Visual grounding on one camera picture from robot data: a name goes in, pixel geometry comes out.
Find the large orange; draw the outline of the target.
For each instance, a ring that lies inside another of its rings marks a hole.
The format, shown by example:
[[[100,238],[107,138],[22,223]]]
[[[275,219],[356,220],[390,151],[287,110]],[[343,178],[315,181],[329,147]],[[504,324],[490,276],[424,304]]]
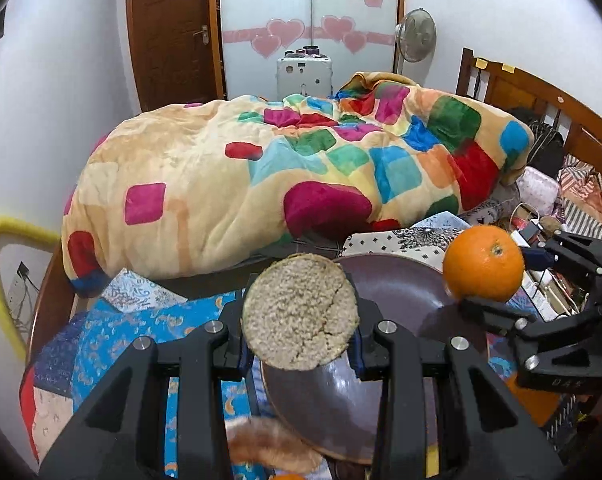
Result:
[[[447,247],[442,274],[456,299],[480,297],[506,302],[523,281],[521,249],[498,226],[472,226]]]

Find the peeled pomelo flesh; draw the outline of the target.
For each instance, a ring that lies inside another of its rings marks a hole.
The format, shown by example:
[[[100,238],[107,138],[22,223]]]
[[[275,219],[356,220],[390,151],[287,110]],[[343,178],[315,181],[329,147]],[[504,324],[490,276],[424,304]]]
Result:
[[[225,422],[231,463],[260,464],[292,474],[310,474],[324,460],[277,419],[240,416]]]

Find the small mandarin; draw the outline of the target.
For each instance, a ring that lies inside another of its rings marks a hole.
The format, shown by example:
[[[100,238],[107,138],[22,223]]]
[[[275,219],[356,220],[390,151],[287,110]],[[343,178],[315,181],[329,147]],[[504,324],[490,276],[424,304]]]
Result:
[[[305,480],[300,474],[277,474],[270,477],[269,480]]]

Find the patterned patchwork bed cover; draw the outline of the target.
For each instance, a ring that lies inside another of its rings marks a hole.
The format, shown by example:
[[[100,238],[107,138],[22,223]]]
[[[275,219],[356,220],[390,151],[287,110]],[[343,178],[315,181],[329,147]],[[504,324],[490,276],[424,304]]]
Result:
[[[358,379],[381,387],[371,477],[426,476],[423,382],[431,378],[443,478],[558,478],[562,465],[554,448],[484,357],[464,337],[437,341],[408,330],[403,318],[412,284],[394,295],[374,260],[363,256],[363,270],[348,272],[359,316],[348,362]],[[232,300],[217,318],[179,339],[136,337],[54,441],[39,477],[162,478],[167,386],[177,377],[179,477],[230,478],[220,387],[246,376],[254,359],[240,325],[243,305],[243,297]]]

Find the black bag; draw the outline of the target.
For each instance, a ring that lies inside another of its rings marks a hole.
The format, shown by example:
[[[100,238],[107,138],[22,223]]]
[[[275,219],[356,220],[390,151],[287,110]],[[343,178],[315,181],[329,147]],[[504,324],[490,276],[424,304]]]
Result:
[[[528,108],[510,108],[509,113],[527,125],[533,133],[534,142],[528,165],[547,177],[557,179],[564,159],[564,141],[560,132]]]

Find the purple ceramic plate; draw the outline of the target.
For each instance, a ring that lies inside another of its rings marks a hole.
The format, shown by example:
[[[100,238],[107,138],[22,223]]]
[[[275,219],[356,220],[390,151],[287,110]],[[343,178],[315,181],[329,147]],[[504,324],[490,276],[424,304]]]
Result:
[[[374,341],[374,321],[393,321],[414,335],[445,342],[463,336],[487,355],[484,330],[465,322],[440,271],[406,257],[382,254],[338,260],[360,300],[379,313],[360,317],[351,350],[306,372],[261,366],[264,388],[277,417],[308,445],[336,460],[369,465],[374,454],[388,350]]]

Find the wooden headboard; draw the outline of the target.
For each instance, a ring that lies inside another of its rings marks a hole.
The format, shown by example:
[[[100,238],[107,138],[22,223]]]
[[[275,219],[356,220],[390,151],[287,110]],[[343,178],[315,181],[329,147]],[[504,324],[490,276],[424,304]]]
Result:
[[[595,175],[600,194],[593,206],[602,210],[602,118],[589,107],[521,68],[479,58],[469,48],[461,53],[456,93],[506,112],[525,107],[540,115],[562,135],[564,157]]]

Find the standing electric fan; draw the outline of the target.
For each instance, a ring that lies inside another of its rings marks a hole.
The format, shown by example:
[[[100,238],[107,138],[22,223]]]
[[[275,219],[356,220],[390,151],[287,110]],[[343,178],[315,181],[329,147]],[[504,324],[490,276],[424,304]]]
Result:
[[[438,32],[432,15],[423,8],[409,11],[395,27],[396,60],[394,72],[405,63],[419,63],[435,49]]]

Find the colourful checked blanket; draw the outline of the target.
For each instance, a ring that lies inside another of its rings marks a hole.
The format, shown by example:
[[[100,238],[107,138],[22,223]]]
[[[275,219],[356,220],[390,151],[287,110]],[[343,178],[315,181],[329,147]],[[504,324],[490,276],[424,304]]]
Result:
[[[125,269],[208,274],[307,234],[462,214],[522,173],[532,143],[497,107],[391,73],[356,73],[331,98],[167,105],[90,154],[63,214],[64,270],[95,296]]]

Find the white appliance box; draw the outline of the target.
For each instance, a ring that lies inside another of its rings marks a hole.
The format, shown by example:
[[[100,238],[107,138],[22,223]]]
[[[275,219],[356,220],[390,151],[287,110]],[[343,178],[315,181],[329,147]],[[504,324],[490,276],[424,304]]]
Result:
[[[332,95],[332,59],[316,46],[286,51],[276,65],[277,98],[301,96],[328,98]]]

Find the frosted sliding wardrobe doors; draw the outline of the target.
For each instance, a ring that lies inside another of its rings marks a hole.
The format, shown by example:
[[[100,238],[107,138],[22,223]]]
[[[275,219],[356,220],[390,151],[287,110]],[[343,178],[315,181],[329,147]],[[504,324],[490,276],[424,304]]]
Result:
[[[277,62],[318,47],[332,61],[332,85],[356,72],[389,72],[403,0],[220,0],[226,92],[277,95]]]

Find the brown wooden door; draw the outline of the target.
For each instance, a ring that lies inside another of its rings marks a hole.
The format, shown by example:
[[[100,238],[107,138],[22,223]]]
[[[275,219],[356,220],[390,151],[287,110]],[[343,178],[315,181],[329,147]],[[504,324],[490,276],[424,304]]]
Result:
[[[217,0],[125,0],[142,110],[224,96]]]

